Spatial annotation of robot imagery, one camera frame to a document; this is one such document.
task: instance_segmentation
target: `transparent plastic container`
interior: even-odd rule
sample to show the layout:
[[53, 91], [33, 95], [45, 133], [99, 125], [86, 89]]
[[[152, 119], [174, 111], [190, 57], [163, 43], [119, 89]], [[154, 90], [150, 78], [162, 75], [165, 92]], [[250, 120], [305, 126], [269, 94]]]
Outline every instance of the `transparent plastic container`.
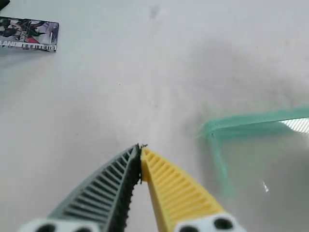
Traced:
[[248, 231], [307, 231], [309, 107], [232, 116], [201, 131], [220, 201]]

